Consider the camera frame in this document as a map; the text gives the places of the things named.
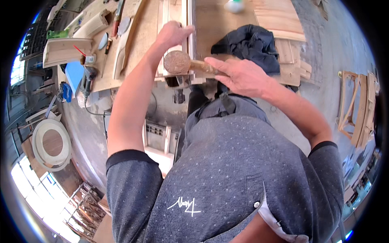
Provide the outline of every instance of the red stick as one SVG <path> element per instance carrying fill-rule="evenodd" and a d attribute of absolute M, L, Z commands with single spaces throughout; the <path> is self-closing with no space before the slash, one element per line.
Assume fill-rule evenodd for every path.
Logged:
<path fill-rule="evenodd" d="M 77 51 L 81 52 L 81 54 L 86 57 L 86 55 L 80 49 L 78 49 L 77 46 L 75 46 L 75 45 L 73 45 L 73 46 L 74 46 L 74 48 L 77 49 Z"/>

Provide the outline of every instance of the wooden mallet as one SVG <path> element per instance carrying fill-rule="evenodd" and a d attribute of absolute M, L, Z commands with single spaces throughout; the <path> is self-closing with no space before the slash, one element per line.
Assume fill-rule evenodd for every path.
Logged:
<path fill-rule="evenodd" d="M 182 51 L 171 51 L 163 59 L 163 66 L 171 74 L 187 74 L 189 70 L 201 71 L 214 75 L 228 76 L 206 62 L 191 60 L 189 55 Z"/>

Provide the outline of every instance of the forearm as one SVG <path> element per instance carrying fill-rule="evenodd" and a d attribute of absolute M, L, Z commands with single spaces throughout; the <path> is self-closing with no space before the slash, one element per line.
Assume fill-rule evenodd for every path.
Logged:
<path fill-rule="evenodd" d="M 282 85 L 274 84 L 263 99 L 279 108 L 297 126 L 313 149 L 323 141 L 332 141 L 332 131 L 323 114 L 308 100 Z"/>
<path fill-rule="evenodd" d="M 154 43 L 119 88 L 108 128 L 109 156 L 124 149 L 144 150 L 142 127 L 158 64 L 166 50 L 163 44 Z"/>

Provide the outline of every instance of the hand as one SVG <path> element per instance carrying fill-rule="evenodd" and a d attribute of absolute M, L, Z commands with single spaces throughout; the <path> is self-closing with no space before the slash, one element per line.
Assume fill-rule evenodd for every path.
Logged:
<path fill-rule="evenodd" d="M 181 27 L 181 24 L 176 21 L 166 23 L 159 32 L 156 43 L 169 49 L 176 45 L 182 45 L 184 39 L 194 32 L 193 26 Z"/>
<path fill-rule="evenodd" d="M 274 91 L 274 88 L 280 86 L 260 66 L 246 59 L 228 59 L 224 62 L 208 57 L 204 61 L 229 76 L 217 75 L 215 79 L 223 83 L 235 94 L 265 99 Z"/>

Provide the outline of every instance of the shirt sleeve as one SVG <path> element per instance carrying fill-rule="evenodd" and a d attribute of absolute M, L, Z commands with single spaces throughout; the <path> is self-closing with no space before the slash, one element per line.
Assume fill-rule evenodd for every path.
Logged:
<path fill-rule="evenodd" d="M 318 178 L 320 181 L 311 188 L 313 204 L 318 209 L 316 229 L 320 229 L 314 235 L 329 237 L 341 220 L 343 211 L 344 178 L 338 146 L 330 141 L 321 142 L 312 149 L 308 159 L 316 174 L 309 180 L 313 182 L 314 178 Z"/>
<path fill-rule="evenodd" d="M 158 164 L 146 153 L 124 150 L 107 160 L 107 199 L 116 243 L 142 240 L 163 182 Z"/>

